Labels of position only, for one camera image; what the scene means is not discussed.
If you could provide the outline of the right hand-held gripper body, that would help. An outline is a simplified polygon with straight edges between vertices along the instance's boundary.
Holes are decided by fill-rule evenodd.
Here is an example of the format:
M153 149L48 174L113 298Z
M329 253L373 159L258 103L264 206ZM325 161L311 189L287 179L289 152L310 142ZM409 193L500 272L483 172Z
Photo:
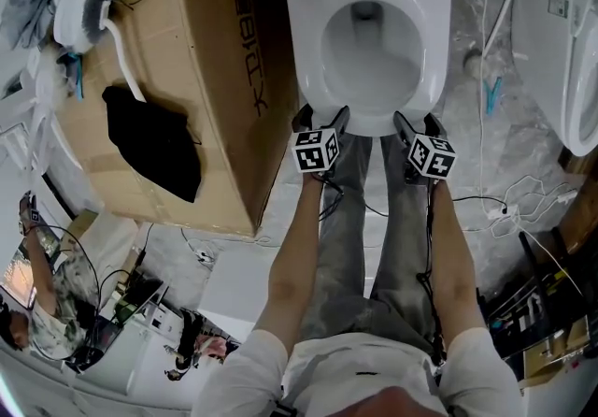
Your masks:
M427 180L447 180L456 162L456 151L441 137L415 134L403 137L406 147L404 168L407 184L425 184Z

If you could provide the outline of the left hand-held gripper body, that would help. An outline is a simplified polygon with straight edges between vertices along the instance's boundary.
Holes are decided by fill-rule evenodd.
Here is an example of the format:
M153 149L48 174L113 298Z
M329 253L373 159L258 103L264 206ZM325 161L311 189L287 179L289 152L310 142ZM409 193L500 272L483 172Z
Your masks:
M292 156L299 172L326 172L339 155L334 128L292 134Z

